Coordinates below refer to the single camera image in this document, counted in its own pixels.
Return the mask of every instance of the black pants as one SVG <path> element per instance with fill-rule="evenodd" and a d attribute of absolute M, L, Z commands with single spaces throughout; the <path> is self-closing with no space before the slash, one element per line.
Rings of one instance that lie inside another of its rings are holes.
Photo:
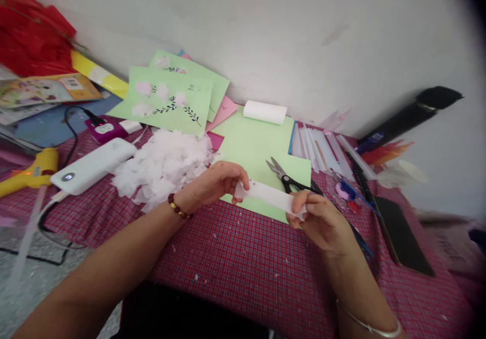
<path fill-rule="evenodd" d="M 120 329 L 112 339 L 268 338 L 268 329 L 194 296 L 143 282 L 123 301 Z"/>

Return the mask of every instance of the red tissue paper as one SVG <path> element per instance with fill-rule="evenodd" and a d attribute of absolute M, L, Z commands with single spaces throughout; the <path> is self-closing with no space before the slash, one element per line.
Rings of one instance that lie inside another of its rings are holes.
<path fill-rule="evenodd" d="M 36 0 L 0 0 L 0 63 L 21 77 L 75 73 L 76 30 L 54 7 Z"/>

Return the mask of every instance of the black tube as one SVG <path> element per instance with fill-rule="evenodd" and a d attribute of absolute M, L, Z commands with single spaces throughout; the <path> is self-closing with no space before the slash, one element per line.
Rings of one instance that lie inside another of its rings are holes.
<path fill-rule="evenodd" d="M 460 99 L 463 99 L 460 93 L 442 86 L 426 89 L 416 96 L 412 104 L 362 137 L 358 145 L 375 133 L 383 133 L 384 137 L 369 150 L 372 151 L 432 118 L 438 111 L 444 110 Z"/>

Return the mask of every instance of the yellow glue gun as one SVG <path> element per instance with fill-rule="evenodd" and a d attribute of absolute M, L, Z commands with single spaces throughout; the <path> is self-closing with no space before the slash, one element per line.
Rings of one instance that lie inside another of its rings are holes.
<path fill-rule="evenodd" d="M 35 156 L 35 161 L 28 169 L 0 182 L 0 198 L 22 190 L 24 187 L 40 188 L 50 186 L 51 175 L 57 172 L 59 155 L 56 148 L 46 148 Z"/>

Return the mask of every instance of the paper roll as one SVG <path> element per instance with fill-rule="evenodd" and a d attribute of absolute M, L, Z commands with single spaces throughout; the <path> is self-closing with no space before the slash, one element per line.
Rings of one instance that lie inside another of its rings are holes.
<path fill-rule="evenodd" d="M 264 104 L 257 101 L 247 101 L 243 110 L 244 117 L 278 125 L 284 123 L 285 114 L 287 114 L 287 108 L 284 106 Z"/>

